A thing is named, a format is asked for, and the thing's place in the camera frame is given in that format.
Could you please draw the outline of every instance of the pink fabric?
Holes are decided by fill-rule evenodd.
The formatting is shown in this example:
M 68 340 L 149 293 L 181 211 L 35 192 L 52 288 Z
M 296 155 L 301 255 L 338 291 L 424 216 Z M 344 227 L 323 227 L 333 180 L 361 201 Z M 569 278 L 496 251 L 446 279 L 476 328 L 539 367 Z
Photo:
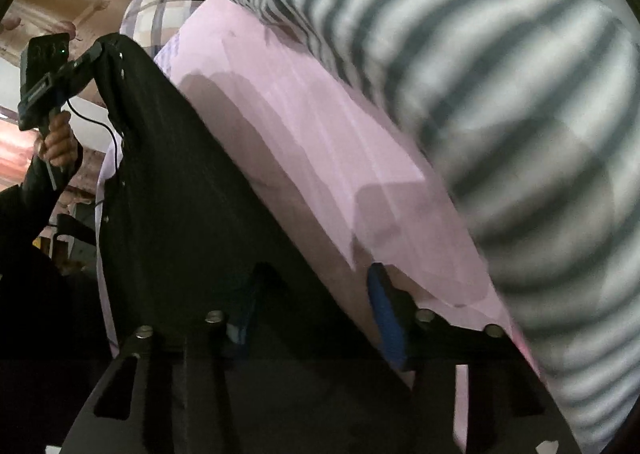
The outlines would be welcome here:
M 228 0 L 207 0 L 156 62 L 372 342 L 372 261 L 388 265 L 418 306 L 469 328 L 498 323 L 513 336 L 437 174 L 302 45 Z

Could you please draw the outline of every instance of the wire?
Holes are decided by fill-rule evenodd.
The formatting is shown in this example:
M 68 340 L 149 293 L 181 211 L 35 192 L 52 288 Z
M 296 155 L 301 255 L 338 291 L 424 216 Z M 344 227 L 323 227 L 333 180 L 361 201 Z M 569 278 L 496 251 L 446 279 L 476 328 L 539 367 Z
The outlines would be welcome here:
M 117 182 L 118 181 L 118 143 L 116 141 L 115 135 L 113 134 L 113 131 L 111 131 L 111 128 L 104 122 L 100 122 L 98 120 L 85 117 L 84 115 L 78 113 L 78 111 L 76 111 L 76 109 L 71 105 L 71 102 L 69 101 L 69 99 L 66 100 L 66 103 L 68 104 L 69 109 L 73 111 L 73 113 L 75 113 L 82 120 L 86 120 L 87 122 L 91 122 L 93 124 L 97 124 L 98 126 L 102 126 L 109 132 L 111 136 L 111 140 L 113 141 L 113 165 L 115 166 L 114 176 L 116 177 L 116 182 Z M 102 203 L 104 203 L 104 198 L 100 202 L 96 203 L 95 206 L 101 205 Z

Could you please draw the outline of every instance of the striped blanket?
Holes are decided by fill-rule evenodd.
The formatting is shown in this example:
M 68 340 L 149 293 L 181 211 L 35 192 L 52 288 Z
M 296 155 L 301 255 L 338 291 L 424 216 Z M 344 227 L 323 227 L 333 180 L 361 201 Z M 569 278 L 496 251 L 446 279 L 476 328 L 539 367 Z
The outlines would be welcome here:
M 640 392 L 640 58 L 621 22 L 599 0 L 232 1 L 415 139 L 601 451 Z

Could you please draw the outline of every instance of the person's arm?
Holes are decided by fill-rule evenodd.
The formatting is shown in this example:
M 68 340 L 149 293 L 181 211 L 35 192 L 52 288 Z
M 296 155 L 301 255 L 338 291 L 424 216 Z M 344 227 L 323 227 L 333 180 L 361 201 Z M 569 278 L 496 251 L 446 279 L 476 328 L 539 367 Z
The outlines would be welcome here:
M 21 185 L 0 192 L 0 261 L 10 259 L 17 247 L 31 243 L 46 227 L 58 198 L 82 163 L 82 147 L 69 126 L 70 113 L 62 112 L 49 125 L 44 142 L 34 155 Z M 67 172 L 64 185 L 53 190 L 46 161 Z

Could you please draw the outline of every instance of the person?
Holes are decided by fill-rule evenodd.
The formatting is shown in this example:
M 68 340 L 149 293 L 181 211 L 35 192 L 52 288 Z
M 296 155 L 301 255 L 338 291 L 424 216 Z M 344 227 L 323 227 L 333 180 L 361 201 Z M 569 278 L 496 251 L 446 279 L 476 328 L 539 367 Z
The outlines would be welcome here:
M 33 246 L 82 163 L 69 120 L 68 112 L 52 117 L 23 183 L 0 192 L 0 454 L 42 454 L 47 445 L 61 445 L 97 381 L 95 362 L 108 363 L 97 285 L 79 290 L 90 281 L 63 276 Z M 47 162 L 65 171 L 57 190 Z M 89 327 L 102 326 L 92 348 L 79 346 L 79 329 L 86 327 L 79 320 L 86 315 L 76 315 L 78 291 L 90 294 L 82 302 L 82 313 L 93 320 Z

